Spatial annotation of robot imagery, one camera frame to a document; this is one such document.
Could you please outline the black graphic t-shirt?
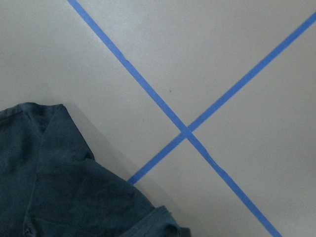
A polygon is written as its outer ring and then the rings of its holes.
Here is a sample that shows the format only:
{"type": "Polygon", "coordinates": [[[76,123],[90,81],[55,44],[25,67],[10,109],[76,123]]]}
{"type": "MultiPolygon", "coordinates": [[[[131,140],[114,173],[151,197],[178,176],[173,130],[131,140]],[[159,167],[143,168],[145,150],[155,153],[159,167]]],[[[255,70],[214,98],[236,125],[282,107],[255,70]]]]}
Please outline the black graphic t-shirt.
{"type": "Polygon", "coordinates": [[[166,207],[98,164],[63,105],[0,113],[3,237],[189,237],[166,207]]]}

